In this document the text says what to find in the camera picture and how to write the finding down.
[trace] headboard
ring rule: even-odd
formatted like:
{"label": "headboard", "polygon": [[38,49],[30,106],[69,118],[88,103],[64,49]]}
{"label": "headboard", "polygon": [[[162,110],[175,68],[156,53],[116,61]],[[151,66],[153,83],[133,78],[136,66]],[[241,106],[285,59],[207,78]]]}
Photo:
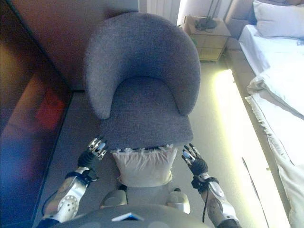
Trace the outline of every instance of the headboard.
{"label": "headboard", "polygon": [[[232,37],[238,39],[245,25],[256,24],[252,2],[253,0],[232,0],[225,18]],[[260,2],[282,6],[304,4],[304,0],[260,0]]]}

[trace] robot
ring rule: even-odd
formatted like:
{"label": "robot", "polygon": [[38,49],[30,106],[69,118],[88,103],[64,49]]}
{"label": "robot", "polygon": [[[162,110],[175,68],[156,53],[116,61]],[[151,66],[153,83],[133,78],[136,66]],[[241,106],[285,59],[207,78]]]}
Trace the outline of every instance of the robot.
{"label": "robot", "polygon": [[48,203],[45,215],[37,228],[206,228],[204,215],[216,228],[240,228],[233,206],[227,201],[216,178],[208,174],[208,166],[199,151],[190,143],[185,145],[182,158],[193,174],[192,186],[205,202],[203,221],[189,216],[190,205],[187,196],[175,189],[170,193],[166,206],[127,204],[127,187],[108,193],[99,210],[76,216],[79,202],[90,186],[97,181],[94,171],[96,161],[102,160],[107,152],[106,141],[94,138],[78,159],[78,168],[66,175],[56,196]]}

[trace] nightstand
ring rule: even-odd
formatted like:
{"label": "nightstand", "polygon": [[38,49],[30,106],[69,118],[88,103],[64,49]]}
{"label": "nightstand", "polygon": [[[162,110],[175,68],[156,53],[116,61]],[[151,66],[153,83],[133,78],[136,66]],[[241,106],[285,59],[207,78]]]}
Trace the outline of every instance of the nightstand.
{"label": "nightstand", "polygon": [[193,40],[200,60],[217,61],[222,55],[231,34],[222,19],[213,19],[217,23],[214,29],[196,30],[194,21],[199,19],[199,17],[187,16],[183,30]]}

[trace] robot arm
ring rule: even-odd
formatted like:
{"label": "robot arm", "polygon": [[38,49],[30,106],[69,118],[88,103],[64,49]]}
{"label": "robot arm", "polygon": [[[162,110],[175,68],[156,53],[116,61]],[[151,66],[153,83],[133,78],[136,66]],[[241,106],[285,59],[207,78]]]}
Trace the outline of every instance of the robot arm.
{"label": "robot arm", "polygon": [[205,201],[208,216],[216,228],[240,228],[233,206],[227,201],[216,178],[209,176],[208,166],[198,150],[185,146],[182,158],[193,173],[192,186]]}
{"label": "robot arm", "polygon": [[106,153],[102,138],[94,138],[78,159],[78,168],[66,175],[56,196],[46,207],[45,215],[37,228],[50,227],[71,220],[78,212],[79,202],[90,183],[97,180],[94,160],[102,160]]}

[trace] chair seat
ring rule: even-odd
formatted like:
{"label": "chair seat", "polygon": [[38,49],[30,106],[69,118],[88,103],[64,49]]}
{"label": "chair seat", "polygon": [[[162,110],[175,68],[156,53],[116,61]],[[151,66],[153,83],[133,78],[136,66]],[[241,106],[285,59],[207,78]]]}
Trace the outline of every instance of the chair seat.
{"label": "chair seat", "polygon": [[117,87],[101,134],[109,149],[180,145],[193,138],[188,116],[179,113],[166,84],[152,77],[128,78]]}

